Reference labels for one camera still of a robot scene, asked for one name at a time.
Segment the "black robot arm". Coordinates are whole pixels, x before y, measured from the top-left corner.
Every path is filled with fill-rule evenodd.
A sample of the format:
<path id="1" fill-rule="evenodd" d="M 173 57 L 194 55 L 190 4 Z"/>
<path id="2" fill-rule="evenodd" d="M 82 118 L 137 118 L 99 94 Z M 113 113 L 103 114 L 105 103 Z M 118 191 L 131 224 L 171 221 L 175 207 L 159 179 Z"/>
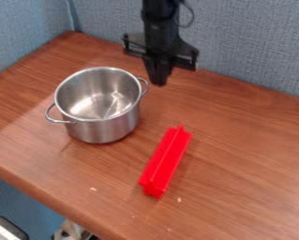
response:
<path id="1" fill-rule="evenodd" d="M 143 59 L 150 81 L 158 86 L 167 84 L 174 68 L 198 68 L 199 50 L 179 34 L 179 28 L 193 24 L 193 20 L 181 24 L 181 6 L 186 6 L 190 14 L 194 14 L 186 0 L 143 0 L 141 17 L 145 32 L 122 36 L 125 53 Z"/>

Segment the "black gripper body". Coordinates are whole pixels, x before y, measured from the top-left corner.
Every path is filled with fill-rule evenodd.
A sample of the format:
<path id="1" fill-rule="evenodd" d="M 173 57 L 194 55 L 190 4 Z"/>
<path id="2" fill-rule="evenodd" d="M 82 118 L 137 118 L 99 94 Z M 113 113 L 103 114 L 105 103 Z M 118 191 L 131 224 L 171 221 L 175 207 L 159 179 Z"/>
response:
<path id="1" fill-rule="evenodd" d="M 175 68 L 197 70 L 199 51 L 181 38 L 175 19 L 159 22 L 145 19 L 145 31 L 126 33 L 122 40 L 127 54 L 155 57 L 157 68 L 159 58 L 170 56 Z"/>

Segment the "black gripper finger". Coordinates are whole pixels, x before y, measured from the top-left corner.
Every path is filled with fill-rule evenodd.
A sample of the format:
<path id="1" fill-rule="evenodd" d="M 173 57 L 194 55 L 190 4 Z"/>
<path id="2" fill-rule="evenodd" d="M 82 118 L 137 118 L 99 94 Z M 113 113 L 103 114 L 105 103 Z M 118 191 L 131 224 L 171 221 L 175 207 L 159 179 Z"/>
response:
<path id="1" fill-rule="evenodd" d="M 163 56 L 158 61 L 158 85 L 165 86 L 174 68 L 174 58 Z"/>
<path id="2" fill-rule="evenodd" d="M 157 68 L 157 59 L 154 56 L 145 54 L 142 56 L 146 70 L 150 76 L 150 81 L 153 83 L 159 83 L 159 72 Z"/>

